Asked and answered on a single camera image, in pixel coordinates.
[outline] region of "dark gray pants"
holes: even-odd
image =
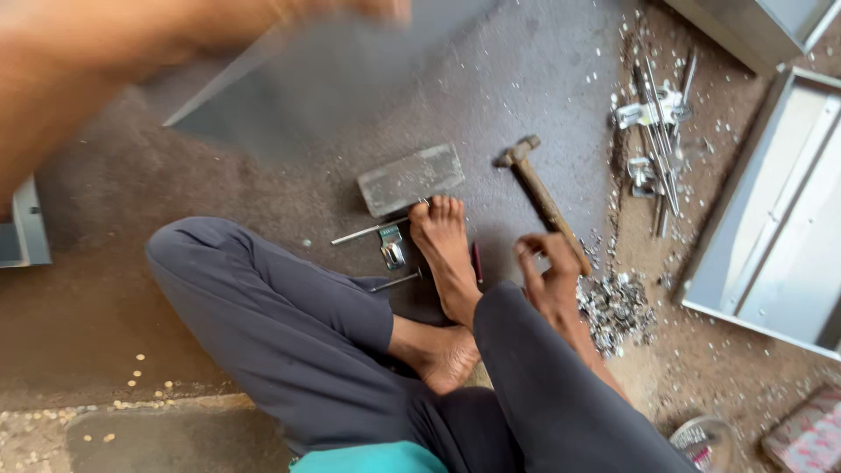
[[[393,324],[387,295],[366,291],[382,279],[333,273],[215,218],[165,226],[146,253],[178,315],[295,454],[409,440],[453,473],[693,470],[511,283],[485,294],[474,322],[495,393],[439,397],[372,358]]]

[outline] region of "hammer head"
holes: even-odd
[[[537,135],[530,135],[518,142],[515,146],[505,150],[505,154],[494,162],[496,167],[511,167],[528,158],[528,153],[540,146],[540,138]]]

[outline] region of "person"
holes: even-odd
[[[395,315],[387,294],[368,292],[381,279],[333,273],[230,221],[177,221],[146,246],[178,315],[302,457],[293,472],[695,470],[596,352],[562,235],[515,245],[525,294],[508,282],[483,295],[463,203],[435,196],[409,217],[453,327]],[[495,389],[459,389],[480,358]]]
[[[269,29],[352,10],[393,23],[410,0],[10,0],[0,5],[0,219],[12,192],[123,86]],[[321,471],[690,471],[624,399],[579,319],[558,235],[515,246],[526,281],[481,294],[463,204],[411,209],[452,327],[392,313],[376,278],[296,258],[237,224],[191,218],[147,243],[151,271],[204,349]],[[536,252],[553,266],[541,275]],[[390,356],[417,377],[382,366]],[[461,388],[482,359],[495,389]]]

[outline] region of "knee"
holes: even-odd
[[[188,246],[213,243],[236,227],[232,221],[215,217],[188,217],[162,227],[146,243],[146,256],[158,263],[177,261]]]

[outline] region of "hand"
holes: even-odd
[[[407,23],[411,0],[12,0],[0,29],[15,29],[56,58],[149,73],[197,52],[248,45],[272,27],[297,29],[350,10]]]
[[[535,268],[534,257],[539,252],[552,263],[544,274]],[[575,299],[581,262],[566,237],[561,233],[525,235],[517,241],[514,253],[532,306],[573,349],[590,346],[589,330],[581,321]]]

